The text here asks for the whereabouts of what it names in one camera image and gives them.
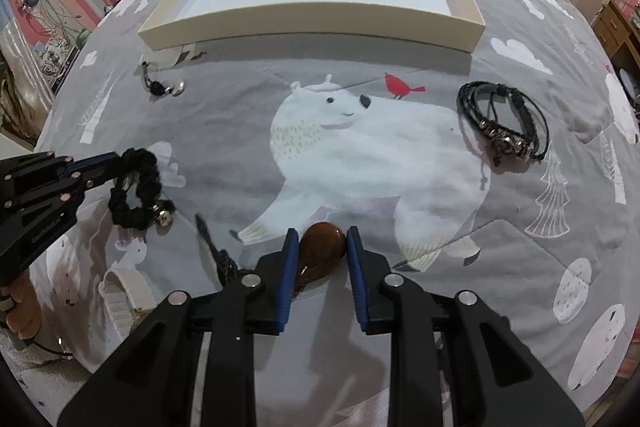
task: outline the silver bell charm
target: silver bell charm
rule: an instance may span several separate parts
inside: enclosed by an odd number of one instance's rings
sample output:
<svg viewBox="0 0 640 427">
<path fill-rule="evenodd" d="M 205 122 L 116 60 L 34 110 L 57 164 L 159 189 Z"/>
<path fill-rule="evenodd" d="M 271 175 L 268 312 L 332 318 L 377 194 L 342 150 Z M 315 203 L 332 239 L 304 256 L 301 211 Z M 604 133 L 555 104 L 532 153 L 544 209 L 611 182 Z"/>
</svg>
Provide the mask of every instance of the silver bell charm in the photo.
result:
<svg viewBox="0 0 640 427">
<path fill-rule="evenodd" d="M 175 205 L 171 200 L 158 200 L 153 207 L 154 219 L 163 229 L 174 222 Z"/>
<path fill-rule="evenodd" d="M 178 96 L 184 91 L 184 80 L 178 80 L 173 86 L 169 86 L 164 90 L 165 94 Z"/>
</svg>

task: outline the braided bracelet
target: braided bracelet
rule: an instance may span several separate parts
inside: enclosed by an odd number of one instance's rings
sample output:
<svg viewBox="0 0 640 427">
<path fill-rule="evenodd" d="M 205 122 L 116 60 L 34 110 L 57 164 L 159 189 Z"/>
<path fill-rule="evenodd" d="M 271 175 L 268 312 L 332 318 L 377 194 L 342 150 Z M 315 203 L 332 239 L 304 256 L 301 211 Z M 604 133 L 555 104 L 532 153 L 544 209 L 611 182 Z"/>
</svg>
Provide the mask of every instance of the braided bracelet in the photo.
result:
<svg viewBox="0 0 640 427">
<path fill-rule="evenodd" d="M 478 107 L 478 96 L 489 95 L 489 103 L 484 114 Z M 494 97 L 501 96 L 513 103 L 523 132 L 518 132 L 498 123 L 498 114 L 495 110 Z M 526 103 L 529 103 L 540 115 L 540 120 L 545 126 L 545 146 L 542 148 L 536 124 L 531 111 Z M 542 160 L 549 149 L 549 127 L 545 115 L 540 108 L 526 94 L 515 87 L 504 84 L 492 84 L 490 82 L 470 82 L 460 88 L 458 92 L 458 105 L 471 124 L 480 132 L 494 149 L 494 165 L 500 165 L 502 156 L 516 156 L 521 160 Z"/>
<path fill-rule="evenodd" d="M 146 230 L 156 220 L 161 227 L 167 227 L 173 220 L 175 206 L 171 200 L 161 200 L 160 174 L 156 157 L 146 149 L 128 149 L 122 154 L 124 174 L 118 177 L 111 189 L 109 210 L 114 225 L 123 229 Z M 127 190 L 138 174 L 136 195 L 142 206 L 129 208 Z"/>
</svg>

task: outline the screw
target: screw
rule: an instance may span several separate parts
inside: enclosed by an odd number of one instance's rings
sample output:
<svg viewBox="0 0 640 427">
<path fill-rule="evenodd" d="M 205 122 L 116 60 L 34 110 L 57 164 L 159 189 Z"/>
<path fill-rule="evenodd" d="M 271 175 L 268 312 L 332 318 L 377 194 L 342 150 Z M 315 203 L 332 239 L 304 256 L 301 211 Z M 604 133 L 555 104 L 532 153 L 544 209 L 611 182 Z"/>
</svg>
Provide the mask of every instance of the screw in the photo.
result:
<svg viewBox="0 0 640 427">
<path fill-rule="evenodd" d="M 387 286 L 393 286 L 397 288 L 398 286 L 402 286 L 404 284 L 404 277 L 398 275 L 397 273 L 390 273 L 385 277 L 385 284 Z"/>
<path fill-rule="evenodd" d="M 465 290 L 458 294 L 458 300 L 465 306 L 473 306 L 478 302 L 478 296 L 469 290 Z"/>
<path fill-rule="evenodd" d="M 261 282 L 262 279 L 260 279 L 260 276 L 255 273 L 250 273 L 242 277 L 242 285 L 247 286 L 247 288 L 255 288 Z"/>
<path fill-rule="evenodd" d="M 185 292 L 178 290 L 169 295 L 169 304 L 171 304 L 171 306 L 180 306 L 187 302 L 188 297 Z"/>
</svg>

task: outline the grey bedsheet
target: grey bedsheet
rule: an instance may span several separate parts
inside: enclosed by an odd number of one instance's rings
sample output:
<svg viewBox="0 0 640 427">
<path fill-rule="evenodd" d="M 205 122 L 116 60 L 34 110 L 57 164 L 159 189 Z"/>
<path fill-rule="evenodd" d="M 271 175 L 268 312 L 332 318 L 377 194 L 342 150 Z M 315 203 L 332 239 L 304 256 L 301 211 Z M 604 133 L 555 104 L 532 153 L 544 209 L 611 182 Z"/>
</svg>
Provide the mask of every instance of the grey bedsheet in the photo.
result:
<svg viewBox="0 0 640 427">
<path fill-rule="evenodd" d="M 196 237 L 200 212 L 245 267 L 279 249 L 288 226 L 358 225 L 367 248 L 429 291 L 472 289 L 507 315 L 581 409 L 606 390 L 640 310 L 638 129 L 574 7 L 476 0 L 487 28 L 472 57 L 338 35 L 154 54 L 137 29 L 159 1 L 123 0 L 94 32 L 39 143 L 76 158 L 153 146 L 178 208 L 168 232 L 133 237 L 111 223 L 109 187 L 92 190 L 66 243 L 33 267 L 87 368 L 118 345 L 96 288 L 127 248 L 142 248 L 137 269 L 158 301 L 220 288 Z M 184 93 L 153 99 L 142 55 L 159 80 L 183 78 Z M 456 115 L 458 89 L 478 79 L 540 104 L 552 137 L 545 161 L 487 160 Z M 294 301 L 283 335 L 256 339 L 258 423 L 384 425 L 389 349 L 388 338 L 360 333 L 342 264 Z"/>
</svg>

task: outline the brown egg-shaped pendant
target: brown egg-shaped pendant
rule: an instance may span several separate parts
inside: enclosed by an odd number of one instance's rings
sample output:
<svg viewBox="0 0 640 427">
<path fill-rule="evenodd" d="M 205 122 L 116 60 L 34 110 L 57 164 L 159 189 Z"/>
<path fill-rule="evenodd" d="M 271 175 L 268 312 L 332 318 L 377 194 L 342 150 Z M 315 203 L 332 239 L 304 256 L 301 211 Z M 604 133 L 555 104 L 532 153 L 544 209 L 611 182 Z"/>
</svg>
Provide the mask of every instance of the brown egg-shaped pendant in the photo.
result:
<svg viewBox="0 0 640 427">
<path fill-rule="evenodd" d="M 345 253 L 346 240 L 342 230 L 333 223 L 311 225 L 300 240 L 296 293 L 306 284 L 329 274 Z"/>
</svg>

